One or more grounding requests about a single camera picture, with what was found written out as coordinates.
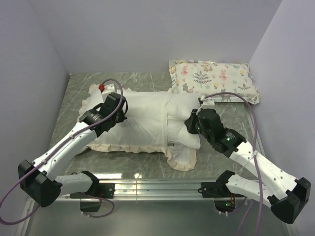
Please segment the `white pillow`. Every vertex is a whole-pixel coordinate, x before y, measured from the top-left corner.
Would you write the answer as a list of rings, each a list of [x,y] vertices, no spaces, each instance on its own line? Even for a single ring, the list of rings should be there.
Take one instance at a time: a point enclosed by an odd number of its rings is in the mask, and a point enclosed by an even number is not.
[[[167,110],[167,138],[169,143],[199,149],[200,138],[197,134],[188,132],[185,121],[193,109],[199,108],[198,94],[172,93],[166,105]]]

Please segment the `grey pillowcase with cream trim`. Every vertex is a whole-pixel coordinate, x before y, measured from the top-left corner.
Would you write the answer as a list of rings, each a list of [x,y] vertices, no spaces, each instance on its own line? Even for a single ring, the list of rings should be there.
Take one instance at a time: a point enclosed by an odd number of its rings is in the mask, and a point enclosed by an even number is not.
[[[126,120],[104,132],[86,147],[100,152],[161,152],[170,167],[187,172],[194,169],[197,149],[168,142],[167,110],[172,91],[123,91],[128,104]]]

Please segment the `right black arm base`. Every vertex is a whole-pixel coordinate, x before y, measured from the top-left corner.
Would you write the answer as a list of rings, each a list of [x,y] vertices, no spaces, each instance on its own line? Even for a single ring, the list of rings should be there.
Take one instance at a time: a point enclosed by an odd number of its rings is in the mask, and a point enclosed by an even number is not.
[[[217,182],[202,182],[197,192],[203,198],[212,198],[215,211],[226,216],[236,213],[247,204],[246,197],[231,193],[226,187]]]

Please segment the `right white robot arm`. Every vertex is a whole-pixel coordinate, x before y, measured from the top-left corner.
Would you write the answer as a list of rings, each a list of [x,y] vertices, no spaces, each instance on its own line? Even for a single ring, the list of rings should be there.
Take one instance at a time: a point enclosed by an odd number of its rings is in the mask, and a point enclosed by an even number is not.
[[[253,181],[225,171],[217,179],[221,196],[233,193],[262,202],[281,221],[294,223],[309,201],[311,183],[306,178],[294,177],[273,164],[240,133],[225,128],[214,109],[193,109],[185,125],[189,133],[200,134],[215,151],[258,178]]]

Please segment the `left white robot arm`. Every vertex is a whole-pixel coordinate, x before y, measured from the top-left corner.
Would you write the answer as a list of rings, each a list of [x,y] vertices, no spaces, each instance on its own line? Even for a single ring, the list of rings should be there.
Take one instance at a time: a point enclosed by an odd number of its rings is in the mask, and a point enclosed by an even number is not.
[[[85,111],[72,130],[48,152],[32,162],[24,160],[19,164],[20,188],[41,207],[67,194],[100,196],[99,179],[91,172],[68,176],[61,176],[60,172],[85,146],[126,120],[127,109],[124,96],[108,94],[103,103]]]

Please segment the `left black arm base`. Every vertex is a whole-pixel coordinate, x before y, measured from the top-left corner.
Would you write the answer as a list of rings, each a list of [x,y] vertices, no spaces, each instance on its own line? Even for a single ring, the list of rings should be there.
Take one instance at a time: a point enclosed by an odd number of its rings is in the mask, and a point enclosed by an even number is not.
[[[72,193],[69,198],[80,200],[79,206],[83,215],[90,218],[102,218],[110,215],[115,209],[115,204],[111,200],[114,198],[114,193],[114,183],[100,183],[94,192]],[[103,215],[96,215],[102,203],[109,203],[111,208]]]

